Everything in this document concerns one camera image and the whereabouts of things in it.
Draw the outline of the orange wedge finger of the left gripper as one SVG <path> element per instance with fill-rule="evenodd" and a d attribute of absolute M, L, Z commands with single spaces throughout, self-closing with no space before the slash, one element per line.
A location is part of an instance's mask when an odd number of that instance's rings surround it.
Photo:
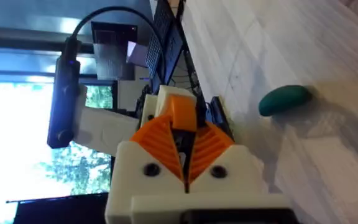
<path fill-rule="evenodd" d="M 173 129 L 196 131 L 196 96 L 184 88 L 160 85 L 155 116 L 169 115 Z"/>

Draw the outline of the bare white finger of the left gripper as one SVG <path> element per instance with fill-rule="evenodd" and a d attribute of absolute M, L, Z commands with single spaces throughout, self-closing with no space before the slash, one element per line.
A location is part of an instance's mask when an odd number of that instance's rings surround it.
<path fill-rule="evenodd" d="M 156 110 L 156 107 L 157 107 L 157 99 L 158 99 L 157 95 L 149 95 L 149 94 L 147 94 L 145 96 L 144 107 L 143 107 L 142 116 L 141 116 L 141 119 L 140 119 L 140 127 L 143 127 L 143 125 L 145 123 L 147 123 L 150 120 L 154 119 L 155 110 Z"/>

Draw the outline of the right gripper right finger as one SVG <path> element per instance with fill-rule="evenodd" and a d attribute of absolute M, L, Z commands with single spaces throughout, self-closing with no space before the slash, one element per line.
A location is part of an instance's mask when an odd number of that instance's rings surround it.
<path fill-rule="evenodd" d="M 249 149 L 236 144 L 216 125 L 207 122 L 196 133 L 188 173 L 188 191 L 191 194 L 259 194 L 262 181 Z"/>

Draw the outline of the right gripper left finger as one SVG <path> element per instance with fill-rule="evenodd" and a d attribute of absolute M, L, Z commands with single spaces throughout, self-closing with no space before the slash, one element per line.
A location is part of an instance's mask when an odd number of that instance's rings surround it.
<path fill-rule="evenodd" d="M 106 223 L 179 223 L 175 200 L 185 193 L 171 117 L 147 122 L 117 147 Z"/>

